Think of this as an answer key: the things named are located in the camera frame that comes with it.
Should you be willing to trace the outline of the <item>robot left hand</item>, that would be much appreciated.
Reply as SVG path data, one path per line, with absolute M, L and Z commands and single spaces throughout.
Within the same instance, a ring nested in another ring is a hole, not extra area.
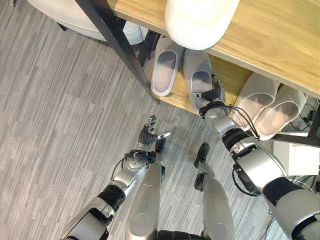
M 149 147 L 158 140 L 164 139 L 171 135 L 169 131 L 165 131 L 162 133 L 153 133 L 154 126 L 156 124 L 156 116 L 151 115 L 144 126 L 142 127 L 139 136 L 138 136 L 138 143 L 136 146 L 137 150 L 148 152 Z

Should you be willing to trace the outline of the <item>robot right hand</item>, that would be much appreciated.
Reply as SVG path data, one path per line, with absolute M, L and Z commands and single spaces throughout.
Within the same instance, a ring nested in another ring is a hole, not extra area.
M 193 92 L 192 95 L 199 99 L 204 99 L 209 102 L 214 101 L 226 101 L 226 95 L 225 95 L 225 89 L 220 81 L 220 79 L 215 75 L 211 75 L 212 81 L 214 83 L 211 90 L 205 91 L 205 92 Z

